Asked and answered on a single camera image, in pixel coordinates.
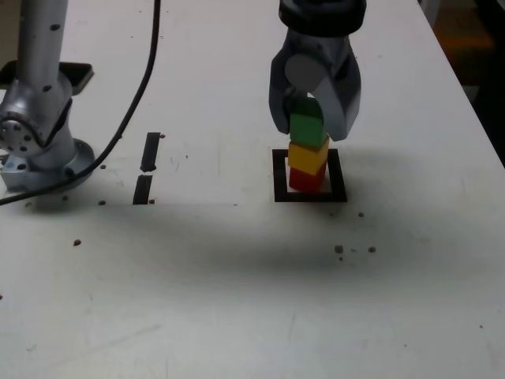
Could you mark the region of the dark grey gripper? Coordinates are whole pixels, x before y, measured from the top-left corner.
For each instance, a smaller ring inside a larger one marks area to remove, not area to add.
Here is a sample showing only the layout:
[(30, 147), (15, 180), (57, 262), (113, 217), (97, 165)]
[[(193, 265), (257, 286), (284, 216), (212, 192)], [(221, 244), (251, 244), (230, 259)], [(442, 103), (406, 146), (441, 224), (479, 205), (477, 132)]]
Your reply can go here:
[(348, 36), (317, 37), (289, 29), (271, 62), (269, 110), (280, 133), (288, 134), (288, 111), (313, 96), (333, 141), (347, 138), (359, 112), (361, 75)]

